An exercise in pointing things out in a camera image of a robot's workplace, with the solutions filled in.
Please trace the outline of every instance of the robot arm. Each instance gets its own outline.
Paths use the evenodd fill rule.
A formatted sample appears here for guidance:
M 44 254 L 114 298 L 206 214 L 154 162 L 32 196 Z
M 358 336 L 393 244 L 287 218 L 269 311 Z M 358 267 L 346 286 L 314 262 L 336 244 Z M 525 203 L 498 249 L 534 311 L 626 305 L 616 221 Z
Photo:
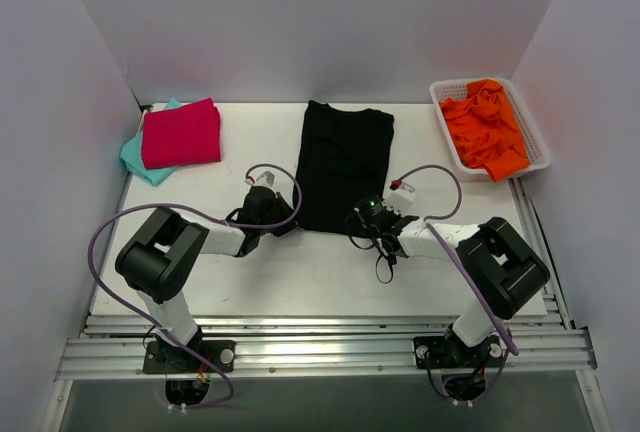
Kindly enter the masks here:
M 403 215 L 413 203 L 415 189 L 394 181 L 384 201 L 377 197 L 356 204 L 363 229 L 387 259 L 431 257 L 449 260 L 449 255 L 424 219 Z M 455 250 L 493 314 L 511 319 L 549 280 L 547 267 L 527 243 L 502 218 L 480 225 L 433 224 L 442 239 Z M 452 366 L 467 366 L 484 353 L 494 325 L 479 300 L 475 300 L 445 333 L 443 356 L 454 357 Z
M 273 190 L 274 175 L 265 172 L 249 189 L 241 208 L 228 217 L 229 224 L 268 225 L 290 217 L 293 210 Z M 291 221 L 276 229 L 242 229 L 204 221 L 195 215 L 157 208 L 124 246 L 116 258 L 116 271 L 142 298 L 150 315 L 163 326 L 156 332 L 171 333 L 183 344 L 201 336 L 189 312 L 182 288 L 198 255 L 222 254 L 244 257 L 254 250 L 260 237 L 280 237 L 297 226 Z

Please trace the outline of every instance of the metal frame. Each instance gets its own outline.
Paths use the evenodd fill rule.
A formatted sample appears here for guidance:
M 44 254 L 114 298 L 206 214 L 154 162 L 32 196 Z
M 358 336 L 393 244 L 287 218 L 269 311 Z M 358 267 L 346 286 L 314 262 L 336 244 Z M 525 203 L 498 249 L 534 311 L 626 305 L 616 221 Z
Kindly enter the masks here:
M 521 354 L 509 360 L 506 372 L 576 371 L 595 430 L 608 432 L 589 333 L 573 329 L 533 204 L 519 179 L 511 180 L 510 186 L 525 238 L 549 266 L 551 281 L 543 294 L 546 316 L 510 321 Z M 234 378 L 424 374 L 414 365 L 413 337 L 442 334 L 454 320 L 448 316 L 196 318 L 205 335 L 236 341 Z M 148 327 L 144 319 L 130 315 L 89 316 L 82 338 L 70 340 L 65 348 L 56 387 L 66 392 L 54 394 L 47 419 L 59 426 L 60 409 L 74 380 L 189 377 L 141 373 L 145 353 L 141 339 Z

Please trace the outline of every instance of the pink folded cloth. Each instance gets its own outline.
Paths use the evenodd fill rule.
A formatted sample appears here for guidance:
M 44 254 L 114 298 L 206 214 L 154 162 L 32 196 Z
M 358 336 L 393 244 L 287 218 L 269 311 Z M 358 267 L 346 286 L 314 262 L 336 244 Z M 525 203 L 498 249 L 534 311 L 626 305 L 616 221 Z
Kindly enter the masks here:
M 145 115 L 141 154 L 147 169 L 220 162 L 220 112 L 213 100 Z

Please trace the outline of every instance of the screw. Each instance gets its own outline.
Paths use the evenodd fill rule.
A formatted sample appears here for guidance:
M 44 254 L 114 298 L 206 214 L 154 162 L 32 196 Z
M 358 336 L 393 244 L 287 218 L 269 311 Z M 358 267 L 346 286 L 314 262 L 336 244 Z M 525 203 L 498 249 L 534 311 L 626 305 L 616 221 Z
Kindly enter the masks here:
M 489 355 L 494 358 L 498 358 L 502 356 L 502 348 L 500 344 L 491 344 L 489 347 Z
M 231 349 L 224 349 L 222 352 L 220 352 L 220 362 L 222 362 L 223 364 L 230 364 L 233 361 L 233 350 Z
M 429 347 L 426 345 L 419 345 L 416 347 L 416 357 L 419 359 L 424 359 L 427 356 L 427 352 L 429 352 Z

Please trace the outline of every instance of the laundry basket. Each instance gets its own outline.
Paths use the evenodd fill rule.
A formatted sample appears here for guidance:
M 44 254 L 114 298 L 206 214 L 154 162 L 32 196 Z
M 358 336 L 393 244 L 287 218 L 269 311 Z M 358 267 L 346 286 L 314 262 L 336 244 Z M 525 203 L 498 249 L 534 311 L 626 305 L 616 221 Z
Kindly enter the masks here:
M 551 154 L 549 152 L 549 148 L 542 138 L 540 129 L 538 129 L 537 124 L 533 120 L 533 117 L 531 116 L 529 109 L 527 109 L 524 100 L 522 100 L 518 92 L 516 92 L 516 89 L 511 81 L 494 77 L 492 77 L 492 79 L 499 82 L 504 87 L 504 91 L 507 94 L 507 99 L 509 99 L 509 103 L 511 104 L 511 108 L 513 109 L 516 121 L 520 126 L 520 131 L 522 132 L 525 147 L 527 149 L 527 158 L 529 159 L 529 163 L 531 164 L 526 169 L 519 170 L 509 178 L 520 177 L 528 172 L 531 172 L 532 170 L 540 170 L 549 167 L 549 164 L 551 164 Z M 434 82 L 429 88 L 431 99 L 433 100 L 433 105 L 436 108 L 438 122 L 440 123 L 440 127 L 442 129 L 442 133 L 447 142 L 447 145 L 449 146 L 451 157 L 455 163 L 456 168 L 458 169 L 456 176 L 460 180 L 464 181 L 490 180 L 490 178 L 486 170 L 470 169 L 466 167 L 460 160 L 458 152 L 456 151 L 456 147 L 451 138 L 451 134 L 449 133 L 449 128 L 447 127 L 447 123 L 444 120 L 442 109 L 440 109 L 440 102 L 444 101 L 448 97 L 451 97 L 453 100 L 466 99 L 467 84 L 469 82 L 475 82 L 476 80 L 482 79 L 443 80 L 440 82 Z

